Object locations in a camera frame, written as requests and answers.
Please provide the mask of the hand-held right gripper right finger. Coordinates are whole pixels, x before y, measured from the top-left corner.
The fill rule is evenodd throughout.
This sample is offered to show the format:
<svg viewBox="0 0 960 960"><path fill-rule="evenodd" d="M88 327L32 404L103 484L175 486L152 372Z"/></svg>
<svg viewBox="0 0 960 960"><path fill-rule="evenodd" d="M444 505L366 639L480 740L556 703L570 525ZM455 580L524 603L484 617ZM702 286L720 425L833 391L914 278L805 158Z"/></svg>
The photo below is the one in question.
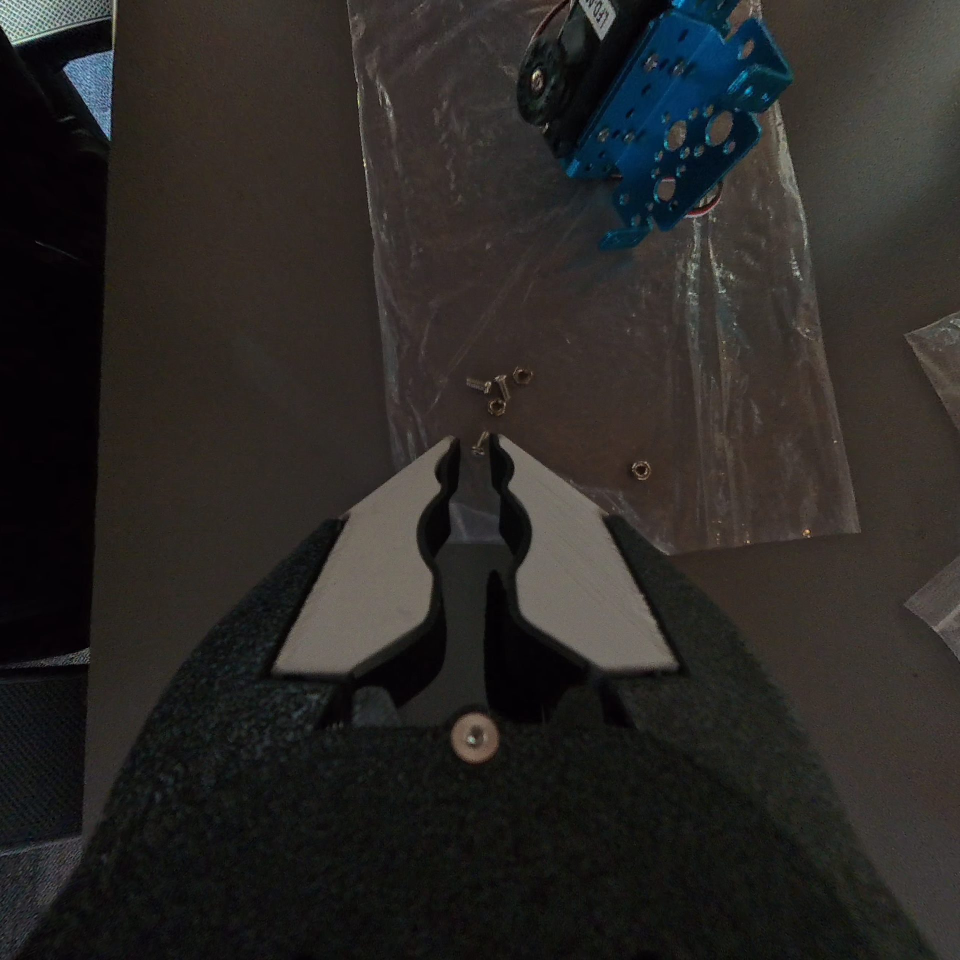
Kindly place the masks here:
<svg viewBox="0 0 960 960"><path fill-rule="evenodd" d="M503 435L489 446L510 566L487 583L487 702L555 712L568 690L676 674L681 663L604 510Z"/></svg>

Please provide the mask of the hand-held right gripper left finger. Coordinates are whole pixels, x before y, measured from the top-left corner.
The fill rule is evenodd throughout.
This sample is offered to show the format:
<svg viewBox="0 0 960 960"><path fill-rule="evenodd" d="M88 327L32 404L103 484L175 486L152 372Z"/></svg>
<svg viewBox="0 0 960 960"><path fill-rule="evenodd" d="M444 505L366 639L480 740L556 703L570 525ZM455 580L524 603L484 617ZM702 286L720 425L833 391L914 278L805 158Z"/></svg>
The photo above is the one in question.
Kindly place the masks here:
<svg viewBox="0 0 960 960"><path fill-rule="evenodd" d="M432 683L447 648L436 558L460 463L446 437L347 512L272 677L377 687L397 707Z"/></svg>

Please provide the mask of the black servo with blue bracket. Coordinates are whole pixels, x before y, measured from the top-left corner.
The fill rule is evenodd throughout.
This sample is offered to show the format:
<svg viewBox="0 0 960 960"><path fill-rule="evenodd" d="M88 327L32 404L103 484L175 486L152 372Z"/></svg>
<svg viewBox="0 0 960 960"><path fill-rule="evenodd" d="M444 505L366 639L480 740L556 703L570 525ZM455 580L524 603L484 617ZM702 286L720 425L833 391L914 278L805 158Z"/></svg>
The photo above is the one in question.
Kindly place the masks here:
<svg viewBox="0 0 960 960"><path fill-rule="evenodd" d="M639 246L716 204L759 142L759 116L793 81L761 19L737 1L558 2L531 35L515 93L564 174L611 182L620 226L604 251Z"/></svg>

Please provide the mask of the grey desk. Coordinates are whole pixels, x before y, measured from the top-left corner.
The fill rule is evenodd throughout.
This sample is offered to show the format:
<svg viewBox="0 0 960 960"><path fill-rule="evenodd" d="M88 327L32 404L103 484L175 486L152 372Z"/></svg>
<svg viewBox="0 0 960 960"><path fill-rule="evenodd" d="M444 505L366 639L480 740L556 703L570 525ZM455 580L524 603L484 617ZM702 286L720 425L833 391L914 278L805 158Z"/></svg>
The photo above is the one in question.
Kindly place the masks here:
<svg viewBox="0 0 960 960"><path fill-rule="evenodd" d="M958 309L958 2L764 2L861 533L680 559L877 858L958 844L958 435L906 342ZM128 2L114 69L84 831L184 656L389 474L343 2Z"/></svg>

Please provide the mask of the cluster of small screws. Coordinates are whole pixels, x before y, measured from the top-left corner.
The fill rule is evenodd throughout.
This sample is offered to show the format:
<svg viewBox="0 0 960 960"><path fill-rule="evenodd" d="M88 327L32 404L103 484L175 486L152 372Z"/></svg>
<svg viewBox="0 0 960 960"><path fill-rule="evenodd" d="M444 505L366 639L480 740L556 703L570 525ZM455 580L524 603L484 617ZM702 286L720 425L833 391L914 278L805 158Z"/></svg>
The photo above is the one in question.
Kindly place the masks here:
<svg viewBox="0 0 960 960"><path fill-rule="evenodd" d="M484 379L468 376L464 385L486 397L488 414L495 418L505 415L512 397L512 387L526 387L532 383L534 371L528 366L516 366L509 374L498 374Z"/></svg>

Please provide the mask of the clear plastic bag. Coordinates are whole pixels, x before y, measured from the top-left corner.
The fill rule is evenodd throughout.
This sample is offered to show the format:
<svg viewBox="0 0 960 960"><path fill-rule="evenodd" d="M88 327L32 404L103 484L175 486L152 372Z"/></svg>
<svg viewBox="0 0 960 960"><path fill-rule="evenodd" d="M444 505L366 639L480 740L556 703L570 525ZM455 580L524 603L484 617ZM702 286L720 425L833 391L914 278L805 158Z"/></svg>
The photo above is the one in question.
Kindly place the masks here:
<svg viewBox="0 0 960 960"><path fill-rule="evenodd" d="M669 554L858 533L780 108L714 210L601 250L611 187L516 106L550 6L347 3L393 462L461 439L454 543L499 540L485 430ZM465 379L517 366L494 417Z"/></svg>

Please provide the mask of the pile of small screw bags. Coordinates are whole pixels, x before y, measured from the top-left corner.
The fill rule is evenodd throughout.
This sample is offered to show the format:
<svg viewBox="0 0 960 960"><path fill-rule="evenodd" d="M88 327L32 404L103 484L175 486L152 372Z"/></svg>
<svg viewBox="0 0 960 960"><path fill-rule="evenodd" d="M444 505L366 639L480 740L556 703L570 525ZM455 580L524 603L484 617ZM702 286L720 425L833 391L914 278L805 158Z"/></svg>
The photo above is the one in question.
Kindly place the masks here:
<svg viewBox="0 0 960 960"><path fill-rule="evenodd" d="M916 354L953 425L959 427L959 313L911 331L905 338ZM959 558L948 564L904 604L959 658Z"/></svg>

